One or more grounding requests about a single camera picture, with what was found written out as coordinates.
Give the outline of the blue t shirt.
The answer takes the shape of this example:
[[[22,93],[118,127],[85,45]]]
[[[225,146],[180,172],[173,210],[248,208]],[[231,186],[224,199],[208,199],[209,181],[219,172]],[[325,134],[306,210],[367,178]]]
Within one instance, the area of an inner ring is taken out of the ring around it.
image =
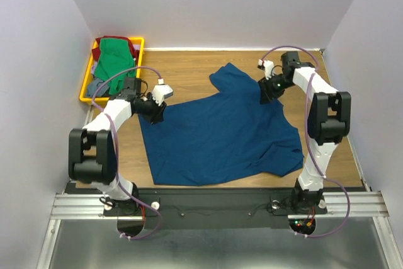
[[[153,182],[204,186],[303,166],[298,130],[279,101],[260,102],[258,83],[233,64],[210,75],[217,92],[166,107],[164,120],[139,120]]]

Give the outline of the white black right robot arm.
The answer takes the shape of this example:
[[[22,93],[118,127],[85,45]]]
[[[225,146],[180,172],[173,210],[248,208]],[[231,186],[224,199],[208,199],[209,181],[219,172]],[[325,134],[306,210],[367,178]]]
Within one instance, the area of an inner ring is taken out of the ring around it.
[[[305,212],[323,207],[322,197],[327,167],[333,152],[349,134],[351,95],[338,91],[317,72],[319,64],[302,62],[299,49],[281,55],[281,73],[275,64],[262,57],[258,68],[264,77],[259,80],[260,102],[269,103],[281,97],[287,88],[298,86],[305,93],[305,141],[308,156],[290,196],[291,208]]]

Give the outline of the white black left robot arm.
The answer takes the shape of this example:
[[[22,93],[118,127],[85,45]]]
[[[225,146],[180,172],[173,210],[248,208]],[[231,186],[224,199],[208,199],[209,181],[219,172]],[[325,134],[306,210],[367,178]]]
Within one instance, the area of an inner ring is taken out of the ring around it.
[[[173,89],[163,79],[147,94],[140,91],[142,80],[128,77],[122,90],[112,96],[105,108],[81,129],[69,134],[69,177],[89,184],[104,195],[100,202],[106,210],[135,215],[143,212],[139,191],[118,172],[118,155],[114,133],[133,115],[140,115],[150,124],[163,121],[166,99]]]

